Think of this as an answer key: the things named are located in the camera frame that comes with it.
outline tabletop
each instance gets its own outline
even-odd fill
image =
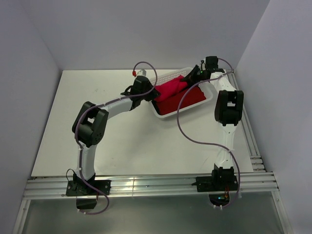
[[[154,76],[147,70],[147,77]],[[71,128],[83,103],[108,102],[133,80],[131,70],[63,71],[32,176],[64,176],[67,169],[75,169],[78,146]],[[213,87],[212,91],[214,98],[182,112],[180,123],[191,138],[220,143],[221,129],[214,117],[217,93]],[[107,176],[211,173],[218,151],[216,146],[190,142],[180,133],[176,115],[161,120],[143,101],[107,122],[97,146],[95,171]],[[236,129],[233,153],[241,172],[253,172],[241,124]]]

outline white basket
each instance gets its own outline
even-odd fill
[[[164,84],[178,76],[186,76],[188,75],[190,72],[192,71],[192,68],[191,67],[186,67],[186,68],[183,68],[183,69],[180,69],[180,70],[176,70],[174,72],[170,72],[170,73],[167,73],[167,74],[164,74],[162,76],[158,76],[158,79],[157,79],[157,85],[161,85],[161,84]],[[154,84],[155,82],[155,78],[152,78],[150,79],[151,83]],[[182,112],[182,111],[185,111],[185,110],[188,110],[188,109],[191,109],[192,107],[195,107],[195,106],[199,106],[207,101],[210,101],[211,99],[213,99],[214,95],[213,93],[211,92],[209,86],[207,85],[207,83],[202,83],[199,85],[199,88],[201,89],[201,91],[204,93],[205,95],[205,100],[203,101],[200,101],[198,103],[195,103],[193,105],[190,105],[190,106],[187,106],[187,107],[184,107],[182,109],[180,109],[179,112]],[[171,112],[171,113],[168,113],[166,115],[163,115],[161,116],[160,114],[157,113],[157,111],[155,110],[152,102],[149,102],[154,114],[158,117],[158,118],[161,118],[161,119],[164,119],[166,117],[169,117],[169,116],[172,116],[172,115],[175,115],[176,114],[176,111],[174,112]]]

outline plastic basket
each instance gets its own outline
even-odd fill
[[[157,85],[164,84],[164,83],[166,83],[166,82],[168,82],[168,81],[170,81],[170,80],[172,80],[172,79],[174,79],[174,78],[176,78],[176,77],[178,77],[178,76],[184,76],[184,77],[185,77],[185,76],[186,76],[187,74],[189,74],[191,71],[192,71],[192,68],[191,68],[191,67],[186,67],[186,68],[183,68],[183,69],[180,69],[180,70],[176,70],[176,71],[174,71],[174,72],[170,72],[170,73],[164,74],[164,75],[162,75],[162,76],[159,76],[159,77],[158,77],[158,80],[157,80]],[[151,81],[151,83],[153,84],[153,83],[155,82],[155,78],[151,78],[150,81]],[[204,93],[204,96],[205,96],[206,99],[203,100],[203,101],[200,101],[200,102],[198,102],[198,103],[195,103],[195,104],[193,104],[193,105],[184,107],[184,108],[180,109],[179,112],[182,112],[182,111],[185,111],[185,110],[189,110],[189,109],[191,109],[191,108],[193,108],[193,107],[195,107],[195,106],[199,106],[199,105],[201,105],[201,104],[203,104],[203,103],[205,103],[205,102],[207,102],[207,101],[210,101],[210,100],[214,97],[214,96],[213,96],[213,93],[211,92],[211,90],[210,90],[209,86],[207,85],[207,83],[200,84],[198,87],[199,87],[199,88],[201,89],[201,91]],[[152,102],[149,102],[149,104],[150,104],[150,106],[151,106],[151,108],[152,108],[152,110],[153,110],[155,116],[157,116],[158,118],[164,119],[164,118],[167,118],[167,117],[169,117],[169,116],[172,116],[172,115],[175,115],[175,114],[176,114],[176,111],[174,111],[174,112],[171,112],[171,113],[168,113],[168,114],[166,114],[166,115],[161,116],[161,115],[158,114],[157,111],[155,110],[155,108],[154,108]]]

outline gray floor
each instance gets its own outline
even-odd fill
[[[223,211],[210,207],[207,195],[112,198],[109,210],[99,215],[77,213],[74,199],[35,200],[23,233],[283,233],[271,193],[242,195]]]

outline folded cloth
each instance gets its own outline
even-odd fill
[[[181,81],[183,76],[178,76],[162,85],[157,85],[155,89],[160,92],[160,96],[155,98],[156,102],[164,101],[167,98],[180,93],[187,87],[187,82]]]
[[[183,95],[186,93],[187,89],[172,96],[169,97],[167,99],[165,99],[164,101],[161,102],[154,102],[154,106],[157,110],[157,112],[163,116],[166,114],[169,114],[171,112],[175,112],[177,111],[178,105],[183,97]],[[199,87],[195,87],[193,88],[185,97],[185,99],[183,100],[182,104],[181,104],[181,108],[193,105],[195,103],[198,103],[200,101],[205,100],[206,97],[204,95],[204,93],[201,91],[201,89]]]

